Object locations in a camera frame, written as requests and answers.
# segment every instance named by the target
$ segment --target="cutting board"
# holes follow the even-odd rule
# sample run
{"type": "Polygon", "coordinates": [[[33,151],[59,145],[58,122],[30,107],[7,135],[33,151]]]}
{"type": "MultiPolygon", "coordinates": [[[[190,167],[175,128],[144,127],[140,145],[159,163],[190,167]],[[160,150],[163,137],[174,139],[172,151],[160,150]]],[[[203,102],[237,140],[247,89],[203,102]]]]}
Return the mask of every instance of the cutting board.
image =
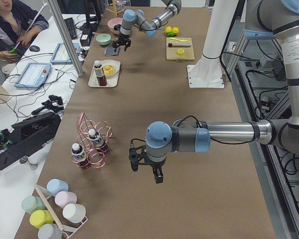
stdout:
{"type": "Polygon", "coordinates": [[[167,61],[193,61],[195,60],[193,43],[190,37],[176,37],[177,39],[187,40],[188,42],[180,42],[166,38],[166,60],[167,61]],[[191,47],[168,47],[169,43],[190,43],[191,47]],[[184,55],[178,55],[177,50],[182,48],[185,50],[184,55]]]}

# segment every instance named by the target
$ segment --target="blue tablet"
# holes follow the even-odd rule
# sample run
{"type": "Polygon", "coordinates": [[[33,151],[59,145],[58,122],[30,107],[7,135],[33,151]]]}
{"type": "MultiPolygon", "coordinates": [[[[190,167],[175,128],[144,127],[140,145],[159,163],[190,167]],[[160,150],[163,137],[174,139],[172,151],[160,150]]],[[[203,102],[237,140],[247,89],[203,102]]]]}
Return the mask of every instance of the blue tablet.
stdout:
{"type": "MultiPolygon", "coordinates": [[[[80,53],[81,47],[79,45],[79,43],[73,43],[74,46],[74,50],[77,54],[80,53]]],[[[68,52],[65,48],[64,43],[58,43],[54,53],[51,57],[50,62],[52,64],[72,64],[72,61],[68,55],[68,52]]]]}
{"type": "Polygon", "coordinates": [[[28,63],[14,86],[18,88],[39,88],[45,83],[50,71],[50,63],[28,63]]]}

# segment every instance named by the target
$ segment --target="pink bowl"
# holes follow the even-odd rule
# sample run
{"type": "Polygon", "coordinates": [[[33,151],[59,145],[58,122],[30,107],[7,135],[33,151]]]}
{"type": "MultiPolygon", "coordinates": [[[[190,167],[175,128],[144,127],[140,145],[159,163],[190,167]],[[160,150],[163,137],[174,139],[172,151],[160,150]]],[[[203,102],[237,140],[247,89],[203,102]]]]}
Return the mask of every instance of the pink bowl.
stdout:
{"type": "Polygon", "coordinates": [[[120,32],[114,30],[114,26],[117,24],[122,24],[123,18],[121,17],[116,17],[116,18],[112,18],[111,20],[108,21],[108,27],[110,29],[110,31],[116,35],[119,35],[120,32]]]}

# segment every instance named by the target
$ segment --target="dark jacket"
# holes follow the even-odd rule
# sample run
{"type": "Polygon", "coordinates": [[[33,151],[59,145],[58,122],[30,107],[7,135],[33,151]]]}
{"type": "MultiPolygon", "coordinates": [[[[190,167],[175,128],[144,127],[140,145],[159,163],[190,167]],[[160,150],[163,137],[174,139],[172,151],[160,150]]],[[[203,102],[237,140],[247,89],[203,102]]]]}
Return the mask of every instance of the dark jacket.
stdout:
{"type": "MultiPolygon", "coordinates": [[[[15,20],[21,25],[24,31],[28,29],[36,14],[38,13],[19,0],[12,0],[11,12],[15,20]]],[[[49,24],[47,20],[42,15],[40,15],[36,19],[34,26],[37,26],[41,30],[44,30],[49,27],[49,24]]],[[[13,31],[10,23],[6,22],[0,16],[0,51],[13,49],[18,38],[19,36],[13,31]]]]}

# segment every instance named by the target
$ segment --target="green bowl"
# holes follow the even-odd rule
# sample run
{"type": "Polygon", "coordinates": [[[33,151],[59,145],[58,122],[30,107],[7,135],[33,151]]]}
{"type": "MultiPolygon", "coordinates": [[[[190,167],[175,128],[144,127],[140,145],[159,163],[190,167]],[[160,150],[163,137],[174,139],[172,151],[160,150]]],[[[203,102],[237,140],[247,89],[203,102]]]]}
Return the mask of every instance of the green bowl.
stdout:
{"type": "Polygon", "coordinates": [[[101,46],[106,46],[111,42],[111,35],[109,34],[100,34],[96,37],[96,41],[101,45],[101,46]]]}

